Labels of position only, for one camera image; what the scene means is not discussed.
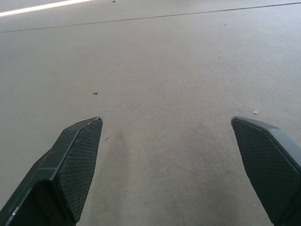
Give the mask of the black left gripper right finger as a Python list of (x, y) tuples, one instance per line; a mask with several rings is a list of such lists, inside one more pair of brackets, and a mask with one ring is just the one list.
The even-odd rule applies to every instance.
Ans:
[(234, 116), (245, 172), (274, 226), (301, 226), (301, 147), (284, 131)]

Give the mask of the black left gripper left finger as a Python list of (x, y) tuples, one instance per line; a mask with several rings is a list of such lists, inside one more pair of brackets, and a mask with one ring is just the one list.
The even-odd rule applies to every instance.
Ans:
[(93, 180), (103, 120), (65, 128), (0, 210), (0, 226), (76, 226)]

